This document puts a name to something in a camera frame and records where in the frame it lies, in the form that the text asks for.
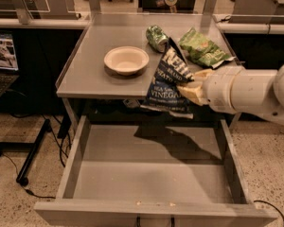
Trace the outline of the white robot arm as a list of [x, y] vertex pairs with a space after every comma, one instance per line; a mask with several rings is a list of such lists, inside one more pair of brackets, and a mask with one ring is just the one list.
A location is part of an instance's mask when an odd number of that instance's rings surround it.
[[193, 78], [177, 89], [194, 104], [218, 113], [249, 113], [284, 126], [284, 64], [278, 70], [225, 65], [196, 72]]

